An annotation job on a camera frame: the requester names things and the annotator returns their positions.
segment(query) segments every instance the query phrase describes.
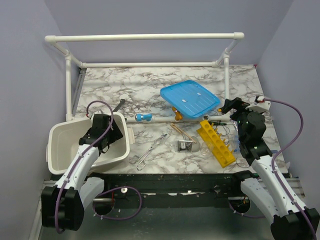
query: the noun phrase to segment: marble tabletop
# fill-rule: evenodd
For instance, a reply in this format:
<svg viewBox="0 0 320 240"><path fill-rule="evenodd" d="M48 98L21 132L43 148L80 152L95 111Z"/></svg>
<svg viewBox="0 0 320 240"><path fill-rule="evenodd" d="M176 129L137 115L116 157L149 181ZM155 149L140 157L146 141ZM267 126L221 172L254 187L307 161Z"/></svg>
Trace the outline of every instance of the marble tabletop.
<svg viewBox="0 0 320 240"><path fill-rule="evenodd" d="M242 98L252 103L256 95L262 95L256 69L252 65L230 66L230 98ZM103 100L112 108L118 105L120 99L126 102L119 110L125 117L134 117L135 114L152 113L158 117L174 116L171 105L160 96L160 89L181 81L194 80L218 96L224 102L224 69L222 67L95 67L87 68L83 86L78 101L75 117L83 117L86 106L94 100ZM107 108L95 104L91 111L101 109L107 113ZM279 142L272 118L265 115L266 131L264 140L271 150L279 150ZM206 156L201 152L176 152L175 142L183 137L170 127L169 122L157 123L128 123L135 136L135 143L130 146L129 156L122 162L112 164L106 173L117 174L216 174L235 173L248 168L247 162L237 151L234 153L236 162L222 168L215 157L210 153ZM196 136L200 143L201 137L196 132L200 128L198 122L181 122L177 126L191 136ZM233 125L228 128L218 127L218 132L225 135L226 142L231 147L237 147L237 132ZM136 164L130 164L129 158L140 156L163 134L168 134L164 143L154 149L146 159L146 167L137 171ZM276 160L282 173L287 173L283 156Z"/></svg>

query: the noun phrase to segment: wooden stick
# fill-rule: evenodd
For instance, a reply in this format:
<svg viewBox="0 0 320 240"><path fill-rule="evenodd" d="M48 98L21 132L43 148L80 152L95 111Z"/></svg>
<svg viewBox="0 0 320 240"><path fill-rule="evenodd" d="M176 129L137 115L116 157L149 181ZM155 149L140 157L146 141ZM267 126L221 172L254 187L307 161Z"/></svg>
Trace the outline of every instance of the wooden stick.
<svg viewBox="0 0 320 240"><path fill-rule="evenodd" d="M185 131L183 131L181 128L177 127L174 123L171 123L170 126L176 130L178 133L180 134L184 134L186 135L189 139L191 139L194 143L196 143L197 141L194 140L189 134L187 134Z"/></svg>

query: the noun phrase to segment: wall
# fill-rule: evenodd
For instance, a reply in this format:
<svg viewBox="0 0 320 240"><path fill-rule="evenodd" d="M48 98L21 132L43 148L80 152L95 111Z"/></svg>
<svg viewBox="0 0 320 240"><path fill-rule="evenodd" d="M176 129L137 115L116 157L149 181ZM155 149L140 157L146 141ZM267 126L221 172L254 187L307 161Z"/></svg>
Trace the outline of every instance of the wall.
<svg viewBox="0 0 320 240"><path fill-rule="evenodd" d="M303 114L301 137L283 154L291 162L290 171L299 176L310 207L320 212L319 11L318 0L295 0L263 53L257 73L268 97L291 103ZM276 103L271 113L284 146L297 133L299 116Z"/></svg>
<svg viewBox="0 0 320 240"><path fill-rule="evenodd" d="M244 32L231 64L256 64L293 0L45 0L63 35ZM213 61L230 40L68 43L86 62Z"/></svg>
<svg viewBox="0 0 320 240"><path fill-rule="evenodd" d="M0 239L28 239L50 128L63 122L65 61L44 43L60 31L43 0L0 7Z"/></svg>

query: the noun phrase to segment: gray floor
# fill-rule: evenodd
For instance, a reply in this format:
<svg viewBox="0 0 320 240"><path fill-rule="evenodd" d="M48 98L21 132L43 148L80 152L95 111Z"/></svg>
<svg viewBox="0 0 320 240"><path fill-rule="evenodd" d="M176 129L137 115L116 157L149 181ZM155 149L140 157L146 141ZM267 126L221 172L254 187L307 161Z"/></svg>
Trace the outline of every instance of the gray floor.
<svg viewBox="0 0 320 240"><path fill-rule="evenodd" d="M116 211L119 217L128 216L133 209ZM252 215L261 215L254 206ZM93 217L90 207L85 212L78 231L59 235L54 228L43 228L41 240L273 240L267 220L245 218L229 208L166 208L142 209L134 218L125 221L100 220Z"/></svg>

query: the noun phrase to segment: blue tray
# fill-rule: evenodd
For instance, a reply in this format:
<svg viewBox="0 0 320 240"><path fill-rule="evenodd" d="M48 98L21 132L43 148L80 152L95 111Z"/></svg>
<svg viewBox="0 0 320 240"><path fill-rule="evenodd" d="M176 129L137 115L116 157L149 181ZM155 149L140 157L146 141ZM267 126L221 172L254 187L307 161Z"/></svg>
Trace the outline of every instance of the blue tray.
<svg viewBox="0 0 320 240"><path fill-rule="evenodd" d="M220 104L219 98L199 83L187 80L166 86L160 95L188 118L198 118Z"/></svg>

